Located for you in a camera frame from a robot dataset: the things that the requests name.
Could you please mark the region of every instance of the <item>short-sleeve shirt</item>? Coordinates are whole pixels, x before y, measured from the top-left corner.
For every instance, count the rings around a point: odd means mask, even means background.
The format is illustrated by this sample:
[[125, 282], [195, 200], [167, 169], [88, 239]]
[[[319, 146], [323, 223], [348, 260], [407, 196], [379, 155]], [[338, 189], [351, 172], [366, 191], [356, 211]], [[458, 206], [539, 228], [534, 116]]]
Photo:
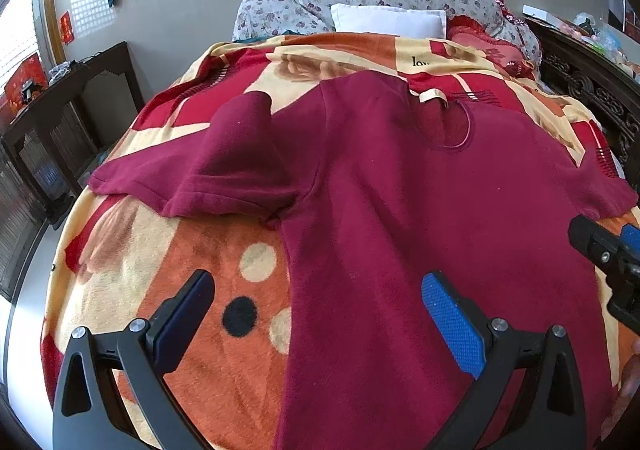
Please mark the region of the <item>short-sleeve shirt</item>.
[[578, 214], [628, 211], [638, 196], [626, 182], [594, 151], [577, 167], [522, 113], [421, 103], [378, 72], [323, 81], [273, 115], [270, 104], [238, 96], [207, 129], [106, 163], [90, 188], [165, 216], [242, 213], [279, 230], [292, 334], [274, 448], [428, 443], [471, 382], [422, 304], [433, 270], [489, 318], [565, 326], [593, 441], [609, 361], [594, 268], [567, 229]]

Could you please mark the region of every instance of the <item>human hand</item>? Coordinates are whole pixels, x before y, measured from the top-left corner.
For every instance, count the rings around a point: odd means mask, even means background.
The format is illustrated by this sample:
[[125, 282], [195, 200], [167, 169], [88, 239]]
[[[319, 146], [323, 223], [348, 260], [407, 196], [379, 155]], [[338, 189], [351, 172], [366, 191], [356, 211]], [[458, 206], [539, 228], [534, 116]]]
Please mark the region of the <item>human hand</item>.
[[638, 385], [640, 385], [640, 338], [637, 338], [634, 342], [634, 355], [622, 370], [622, 386], [613, 404], [611, 414], [602, 423], [600, 433], [602, 439], [610, 434], [613, 427], [620, 420], [636, 390], [638, 390]]

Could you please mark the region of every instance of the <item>silver bolt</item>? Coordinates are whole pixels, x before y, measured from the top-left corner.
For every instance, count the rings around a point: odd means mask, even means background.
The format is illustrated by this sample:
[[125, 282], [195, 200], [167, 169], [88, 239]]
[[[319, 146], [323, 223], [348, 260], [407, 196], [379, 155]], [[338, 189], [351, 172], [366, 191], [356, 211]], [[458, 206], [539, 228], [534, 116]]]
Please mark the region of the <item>silver bolt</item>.
[[144, 318], [136, 318], [129, 324], [129, 331], [137, 333], [142, 331], [146, 326], [146, 320]]
[[73, 331], [71, 331], [71, 336], [73, 338], [82, 338], [86, 334], [85, 327], [76, 327]]
[[509, 324], [504, 318], [494, 318], [491, 321], [491, 329], [498, 333], [504, 333], [509, 328]]
[[551, 332], [558, 338], [564, 338], [566, 336], [566, 329], [558, 324], [551, 328]]

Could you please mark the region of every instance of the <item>blanket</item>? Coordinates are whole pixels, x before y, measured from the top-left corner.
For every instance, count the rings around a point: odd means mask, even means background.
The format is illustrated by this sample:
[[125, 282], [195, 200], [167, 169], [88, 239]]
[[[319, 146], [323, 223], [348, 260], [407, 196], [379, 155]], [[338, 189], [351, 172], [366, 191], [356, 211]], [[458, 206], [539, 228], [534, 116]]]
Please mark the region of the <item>blanket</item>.
[[[215, 44], [179, 83], [153, 98], [110, 159], [200, 131], [226, 101], [247, 91], [270, 95], [272, 112], [321, 80], [376, 70], [410, 87], [439, 76], [456, 77], [468, 98], [481, 99], [487, 83], [517, 96], [511, 112], [526, 114], [560, 142], [579, 165], [596, 147], [602, 170], [615, 177], [606, 141], [591, 112], [566, 96], [544, 94], [527, 78], [514, 78], [472, 47], [447, 40], [375, 34], [278, 36], [254, 44]], [[198, 100], [205, 88], [216, 98]], [[601, 221], [613, 233], [638, 224], [640, 211]], [[165, 377], [185, 412], [214, 448], [253, 450], [273, 441], [289, 352], [291, 309], [285, 250], [276, 232], [235, 215], [163, 218], [132, 197], [78, 198], [56, 251], [42, 331], [47, 392], [53, 399], [71, 331], [119, 331], [147, 317], [174, 295], [196, 268], [216, 279], [216, 299], [178, 370]], [[610, 291], [594, 268], [609, 353], [612, 396], [620, 369], [632, 354], [633, 335], [606, 312]], [[251, 295], [260, 315], [250, 335], [228, 337], [223, 318], [234, 297]], [[140, 437], [157, 445], [126, 379], [117, 372], [125, 405]]]

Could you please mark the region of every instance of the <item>tiled floor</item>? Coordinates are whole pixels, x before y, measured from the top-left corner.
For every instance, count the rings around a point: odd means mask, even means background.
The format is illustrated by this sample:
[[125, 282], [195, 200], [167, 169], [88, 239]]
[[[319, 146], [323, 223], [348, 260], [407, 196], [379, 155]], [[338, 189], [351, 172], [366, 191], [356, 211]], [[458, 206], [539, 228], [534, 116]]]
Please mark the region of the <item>tiled floor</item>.
[[47, 282], [62, 228], [47, 229], [18, 296], [9, 335], [7, 388], [16, 416], [43, 450], [51, 450], [52, 412], [44, 388], [40, 332]]

